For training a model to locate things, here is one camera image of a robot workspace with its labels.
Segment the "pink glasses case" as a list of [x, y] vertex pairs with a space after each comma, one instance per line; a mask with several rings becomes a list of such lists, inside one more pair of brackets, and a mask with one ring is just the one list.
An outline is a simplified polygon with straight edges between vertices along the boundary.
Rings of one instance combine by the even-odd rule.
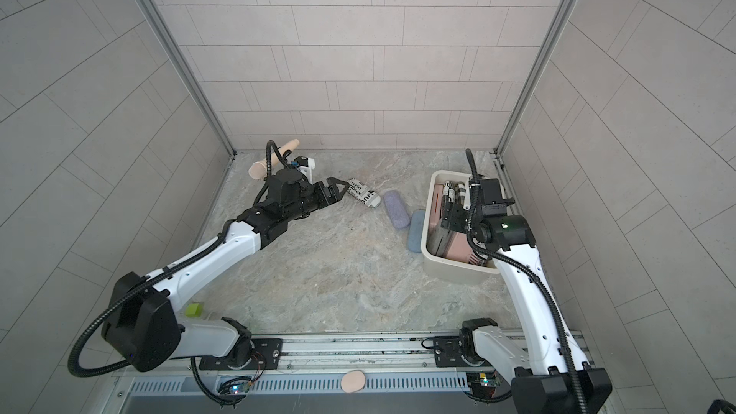
[[445, 258], [464, 264], [474, 264], [475, 266], [485, 266], [487, 263], [486, 259], [478, 257], [473, 252], [473, 249], [468, 244], [466, 236], [458, 232], [452, 233], [452, 240], [448, 244]]
[[433, 230], [441, 220], [444, 189], [443, 184], [434, 185], [429, 212], [429, 230]]

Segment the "cream plastic storage box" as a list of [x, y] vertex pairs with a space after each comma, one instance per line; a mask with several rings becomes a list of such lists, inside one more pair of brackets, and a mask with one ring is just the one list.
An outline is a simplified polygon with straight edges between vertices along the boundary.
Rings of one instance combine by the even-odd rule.
[[469, 178], [469, 174], [445, 170], [436, 171], [432, 174], [429, 180], [429, 193], [427, 194], [427, 212], [425, 212], [425, 220], [423, 222], [421, 252], [425, 257], [424, 270], [427, 275], [443, 281], [474, 286], [482, 284], [493, 276], [500, 276], [500, 271], [497, 268], [485, 268], [484, 266], [460, 263], [437, 257], [432, 255], [427, 249], [429, 228], [432, 222], [432, 208], [435, 201], [439, 201], [439, 199], [435, 199], [435, 186], [445, 184], [446, 181], [464, 182], [467, 184]]

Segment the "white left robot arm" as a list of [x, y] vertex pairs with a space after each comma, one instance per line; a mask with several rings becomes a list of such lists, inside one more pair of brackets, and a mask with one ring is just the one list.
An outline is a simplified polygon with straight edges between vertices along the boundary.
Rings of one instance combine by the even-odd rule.
[[[167, 360], [189, 357], [244, 358], [250, 349], [249, 330], [224, 318], [215, 324], [184, 323], [176, 314], [220, 274], [266, 248], [283, 235], [294, 220], [338, 203], [348, 182], [330, 177], [310, 182], [302, 172], [286, 168], [266, 178], [263, 201], [227, 220], [218, 236], [183, 258], [147, 275], [130, 272], [114, 286], [108, 307], [73, 344], [67, 360], [69, 373], [92, 378], [131, 366], [151, 371]], [[80, 362], [82, 350], [95, 332], [122, 360], [97, 368]]]

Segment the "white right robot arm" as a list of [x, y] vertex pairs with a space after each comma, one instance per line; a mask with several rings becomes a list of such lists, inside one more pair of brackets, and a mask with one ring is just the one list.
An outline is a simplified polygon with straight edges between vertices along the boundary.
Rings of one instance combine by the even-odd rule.
[[565, 323], [529, 223], [508, 211], [514, 199], [496, 178], [439, 172], [433, 179], [425, 255], [445, 258], [452, 242], [464, 241], [471, 265], [501, 275], [525, 338], [513, 341], [491, 318], [470, 319], [456, 341], [435, 340], [438, 365], [471, 366], [467, 395], [481, 404], [510, 400], [519, 413], [599, 412], [611, 379]]

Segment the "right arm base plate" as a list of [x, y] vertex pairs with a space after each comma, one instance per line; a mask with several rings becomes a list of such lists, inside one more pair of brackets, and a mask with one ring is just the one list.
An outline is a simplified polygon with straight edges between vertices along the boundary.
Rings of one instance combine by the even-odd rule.
[[466, 368], [480, 365], [478, 361], [469, 360], [464, 354], [463, 341], [459, 335], [430, 337], [429, 344], [434, 353], [435, 364], [439, 368]]

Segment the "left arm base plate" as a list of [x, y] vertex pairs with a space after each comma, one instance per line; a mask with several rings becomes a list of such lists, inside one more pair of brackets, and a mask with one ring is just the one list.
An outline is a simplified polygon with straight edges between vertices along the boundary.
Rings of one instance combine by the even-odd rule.
[[199, 361], [199, 370], [275, 370], [278, 368], [283, 344], [284, 341], [279, 338], [240, 339], [226, 356], [203, 356]]

